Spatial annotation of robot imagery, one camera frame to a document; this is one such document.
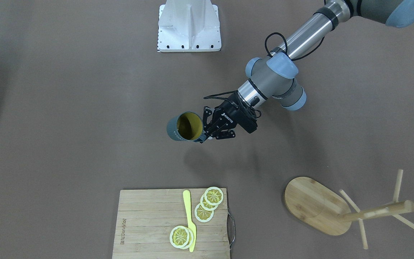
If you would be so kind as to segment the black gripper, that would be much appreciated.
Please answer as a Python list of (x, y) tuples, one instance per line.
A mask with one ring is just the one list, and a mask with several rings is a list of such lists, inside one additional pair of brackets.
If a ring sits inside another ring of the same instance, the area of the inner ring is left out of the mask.
[(240, 95), (230, 95), (217, 108), (204, 106), (203, 112), (203, 139), (231, 139), (236, 137), (233, 125), (229, 118), (240, 125), (249, 134), (256, 131), (257, 116), (255, 111), (242, 99)]

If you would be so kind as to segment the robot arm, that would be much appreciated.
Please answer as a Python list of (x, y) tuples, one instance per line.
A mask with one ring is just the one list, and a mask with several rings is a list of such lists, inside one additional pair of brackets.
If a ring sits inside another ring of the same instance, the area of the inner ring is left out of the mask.
[(248, 133), (257, 129), (261, 116), (258, 107), (269, 98), (287, 110), (298, 110), (306, 102), (306, 92), (297, 82), (295, 61), (312, 54), (324, 37), (340, 23), (354, 16), (387, 26), (404, 28), (414, 23), (414, 0), (326, 0), (289, 39), (274, 49), (266, 49), (265, 58), (253, 58), (246, 65), (247, 81), (236, 91), (210, 95), (223, 102), (216, 108), (204, 108), (203, 132), (197, 142), (235, 137), (239, 125)]

